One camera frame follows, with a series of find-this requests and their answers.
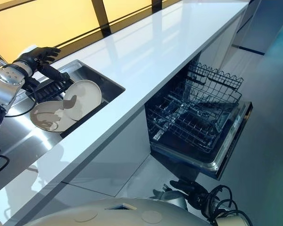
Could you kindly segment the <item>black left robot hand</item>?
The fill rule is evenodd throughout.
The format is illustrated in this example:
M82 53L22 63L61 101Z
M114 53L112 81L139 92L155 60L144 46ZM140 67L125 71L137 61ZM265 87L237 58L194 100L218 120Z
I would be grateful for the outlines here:
M55 61L55 57L59 55L61 50L52 47L36 47L33 50L23 53L18 57L15 62L26 64L35 72L41 65L49 65Z

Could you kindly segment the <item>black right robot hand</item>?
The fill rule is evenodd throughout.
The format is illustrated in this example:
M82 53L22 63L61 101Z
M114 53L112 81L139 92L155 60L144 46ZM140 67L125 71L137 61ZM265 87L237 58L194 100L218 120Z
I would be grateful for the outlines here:
M199 183L182 179L170 180L169 183L174 189L164 184L162 191L153 189L151 199L165 201L185 210L188 210L187 203L197 210L207 207L209 192Z

